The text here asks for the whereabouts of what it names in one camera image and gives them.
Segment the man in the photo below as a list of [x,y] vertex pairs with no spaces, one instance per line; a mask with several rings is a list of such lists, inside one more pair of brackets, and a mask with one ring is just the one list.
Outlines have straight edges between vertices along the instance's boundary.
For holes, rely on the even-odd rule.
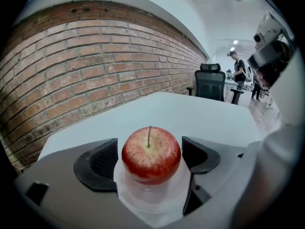
[[257,78],[254,76],[253,77],[253,82],[254,82],[254,89],[252,91],[252,97],[251,100],[254,100],[254,95],[256,93],[256,100],[259,101],[258,97],[259,97],[259,93],[261,92],[261,87],[258,84]]
[[[246,80],[246,76],[244,75],[244,62],[239,59],[237,53],[235,51],[230,51],[229,55],[232,59],[235,60],[234,70],[235,72],[229,75],[229,78],[234,78],[234,80],[238,83],[237,89],[242,90],[244,86],[244,81]],[[240,94],[237,94],[235,102],[233,104],[238,105]]]

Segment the white ceiling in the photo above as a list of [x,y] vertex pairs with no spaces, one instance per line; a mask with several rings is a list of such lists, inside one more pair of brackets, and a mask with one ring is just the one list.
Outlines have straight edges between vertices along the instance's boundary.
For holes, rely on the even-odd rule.
[[[265,0],[193,0],[193,2],[197,5],[211,38],[214,39],[217,52],[229,51],[231,47],[235,47],[237,51],[252,54],[255,51],[253,36],[265,12],[268,10],[278,18]],[[233,45],[234,40],[238,40],[237,45]]]

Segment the desk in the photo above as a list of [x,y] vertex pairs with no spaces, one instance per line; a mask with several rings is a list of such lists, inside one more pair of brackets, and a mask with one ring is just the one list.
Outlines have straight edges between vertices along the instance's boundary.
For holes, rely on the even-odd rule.
[[159,92],[53,134],[42,149],[39,159],[56,151],[112,137],[118,138],[120,154],[125,141],[134,131],[150,125],[172,133],[180,146],[182,136],[240,147],[247,147],[249,143],[262,139],[254,119],[245,107]]
[[224,101],[225,102],[231,102],[231,95],[230,90],[231,89],[237,89],[238,83],[231,80],[231,79],[226,79],[224,82]]

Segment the apple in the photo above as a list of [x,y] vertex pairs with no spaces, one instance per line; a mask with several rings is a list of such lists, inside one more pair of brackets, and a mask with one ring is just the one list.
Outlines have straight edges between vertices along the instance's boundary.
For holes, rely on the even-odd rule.
[[158,127],[135,131],[126,141],[122,160],[131,177],[142,184],[158,185],[178,169],[181,152],[176,138]]

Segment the floor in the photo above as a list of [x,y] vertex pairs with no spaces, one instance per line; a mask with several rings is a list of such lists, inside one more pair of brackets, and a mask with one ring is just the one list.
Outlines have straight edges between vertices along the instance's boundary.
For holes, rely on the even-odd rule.
[[255,120],[258,129],[265,137],[271,132],[278,130],[283,126],[283,119],[279,113],[276,103],[273,101],[271,106],[266,109],[268,97],[259,98],[260,102],[251,100],[252,93],[244,90],[244,94],[240,96],[238,105],[248,108]]

